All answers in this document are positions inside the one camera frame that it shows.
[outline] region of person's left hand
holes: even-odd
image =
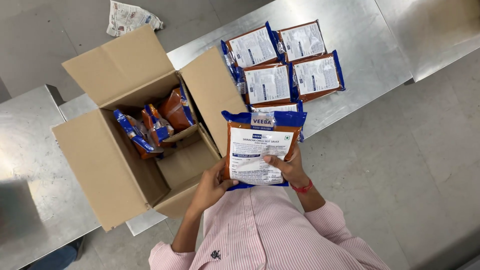
[[[212,168],[205,170],[193,196],[189,210],[201,214],[214,205],[225,194],[227,189],[238,184],[237,180],[221,179],[225,167],[225,158],[219,160]]]

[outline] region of embroidered logo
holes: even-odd
[[[212,254],[210,254],[210,256],[212,256],[212,258],[214,258],[214,259],[219,259],[219,260],[222,259],[221,255],[220,255],[220,250],[214,250],[212,252]]]

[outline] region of white label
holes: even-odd
[[[325,52],[324,41],[317,23],[280,32],[288,61]]]
[[[301,95],[340,86],[333,56],[296,64],[295,74]]]
[[[230,128],[230,178],[256,185],[282,183],[282,172],[263,158],[283,160],[292,140],[293,132]]]
[[[246,68],[276,58],[266,27],[229,41],[239,67]]]
[[[254,112],[272,112],[272,111],[298,111],[296,104],[282,105],[282,106],[272,106],[272,107],[261,107],[261,108],[252,108]]]
[[[287,66],[245,72],[250,104],[290,98]]]

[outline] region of hand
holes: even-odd
[[[190,211],[201,214],[207,208],[214,205],[225,194],[227,189],[238,184],[237,180],[224,180],[221,176],[225,167],[225,158],[222,158],[212,168],[205,170],[189,206]]]
[[[294,187],[302,188],[308,186],[310,183],[310,179],[303,171],[303,167],[301,165],[301,154],[298,143],[295,143],[293,146],[293,155],[290,161],[285,162],[276,156],[271,155],[265,156],[264,161],[276,168],[279,168],[282,171],[283,178],[289,181]]]

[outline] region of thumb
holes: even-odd
[[[232,179],[227,179],[227,180],[224,180],[219,186],[218,188],[220,188],[221,190],[223,190],[224,192],[227,191],[227,189],[229,187],[232,187],[236,184],[238,184],[238,180],[232,180]]]
[[[276,168],[279,168],[282,172],[286,170],[288,166],[290,166],[285,161],[271,155],[264,156],[264,161]]]

